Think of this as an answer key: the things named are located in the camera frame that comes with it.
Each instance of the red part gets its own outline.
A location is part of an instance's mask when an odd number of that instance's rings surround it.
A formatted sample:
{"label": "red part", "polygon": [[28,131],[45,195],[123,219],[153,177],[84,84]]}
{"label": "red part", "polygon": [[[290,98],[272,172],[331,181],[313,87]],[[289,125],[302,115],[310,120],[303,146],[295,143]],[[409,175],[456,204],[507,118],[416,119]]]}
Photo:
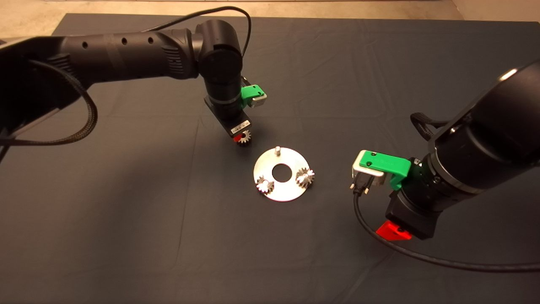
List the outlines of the red part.
{"label": "red part", "polygon": [[234,142],[239,142],[240,139],[242,139],[242,133],[240,133],[237,136],[233,137]]}
{"label": "red part", "polygon": [[377,229],[377,234],[383,237],[387,241],[402,241],[410,240],[413,236],[405,230],[400,229],[400,226],[386,221]]}

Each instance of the small gear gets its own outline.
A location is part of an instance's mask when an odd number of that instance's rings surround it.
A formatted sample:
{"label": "small gear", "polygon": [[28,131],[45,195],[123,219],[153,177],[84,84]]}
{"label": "small gear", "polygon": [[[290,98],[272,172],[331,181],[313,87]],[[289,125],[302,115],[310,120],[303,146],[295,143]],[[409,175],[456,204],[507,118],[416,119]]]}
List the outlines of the small gear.
{"label": "small gear", "polygon": [[238,135],[238,140],[235,139],[235,141],[239,146],[247,146],[251,143],[251,132],[248,130],[243,131]]}
{"label": "small gear", "polygon": [[274,182],[271,182],[269,180],[265,180],[265,178],[263,176],[261,176],[257,180],[257,189],[262,194],[269,194],[270,192],[272,192],[272,190],[274,190]]}
{"label": "small gear", "polygon": [[296,183],[302,188],[308,188],[315,179],[315,172],[309,168],[302,168],[296,174]]}

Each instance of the concrete floor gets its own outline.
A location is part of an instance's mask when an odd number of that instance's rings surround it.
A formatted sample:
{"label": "concrete floor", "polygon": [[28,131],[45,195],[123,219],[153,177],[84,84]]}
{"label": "concrete floor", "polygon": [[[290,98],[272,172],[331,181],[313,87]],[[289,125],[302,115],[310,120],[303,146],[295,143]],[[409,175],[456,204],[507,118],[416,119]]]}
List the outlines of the concrete floor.
{"label": "concrete floor", "polygon": [[[49,35],[67,12],[183,15],[223,5],[254,17],[540,20],[538,0],[157,2],[0,0],[0,37]],[[222,12],[218,15],[235,15]]]}

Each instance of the green 3d-printed part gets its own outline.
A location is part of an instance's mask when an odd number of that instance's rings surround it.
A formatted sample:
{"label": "green 3d-printed part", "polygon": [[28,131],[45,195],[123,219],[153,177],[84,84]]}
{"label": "green 3d-printed part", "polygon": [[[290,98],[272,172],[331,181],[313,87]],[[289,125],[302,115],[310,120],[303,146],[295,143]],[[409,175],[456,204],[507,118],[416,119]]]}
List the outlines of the green 3d-printed part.
{"label": "green 3d-printed part", "polygon": [[260,86],[256,84],[248,85],[243,87],[241,90],[242,94],[242,108],[245,108],[247,105],[251,106],[253,98],[263,96],[265,92],[261,89]]}
{"label": "green 3d-printed part", "polygon": [[401,189],[401,181],[407,177],[410,169],[410,161],[405,158],[366,151],[360,166],[392,174],[390,186],[394,190]]}

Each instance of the aluminum disc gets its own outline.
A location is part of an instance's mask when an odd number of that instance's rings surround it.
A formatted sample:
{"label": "aluminum disc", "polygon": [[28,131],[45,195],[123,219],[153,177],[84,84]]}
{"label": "aluminum disc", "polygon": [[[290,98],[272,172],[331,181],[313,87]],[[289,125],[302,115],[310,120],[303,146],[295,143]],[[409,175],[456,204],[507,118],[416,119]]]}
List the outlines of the aluminum disc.
{"label": "aluminum disc", "polygon": [[[279,182],[274,178],[272,170],[278,164],[284,164],[291,169],[292,174],[288,181]],[[309,168],[309,165],[300,153],[293,149],[275,147],[259,156],[253,168],[253,180],[257,184],[257,180],[263,177],[274,182],[274,189],[265,196],[274,201],[288,202],[306,191],[296,183],[296,173],[302,168]]]}

